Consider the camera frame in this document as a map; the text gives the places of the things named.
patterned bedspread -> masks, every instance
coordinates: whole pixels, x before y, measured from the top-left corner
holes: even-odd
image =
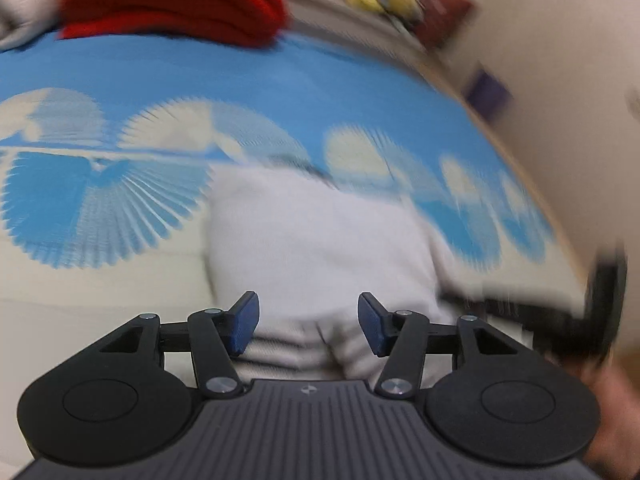
[[[0,55],[0,477],[29,458],[15,422],[29,382],[140,312],[171,322],[215,301],[207,188],[216,164],[262,163],[409,197],[469,285],[579,306],[543,216],[423,80],[298,36],[269,50],[47,36]]]

metal screw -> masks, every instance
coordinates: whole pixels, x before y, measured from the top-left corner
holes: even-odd
[[[409,381],[394,377],[393,379],[387,379],[380,384],[383,390],[392,395],[404,395],[414,389],[413,385]]]
[[[212,377],[205,386],[215,394],[228,394],[236,389],[238,382],[231,377]]]

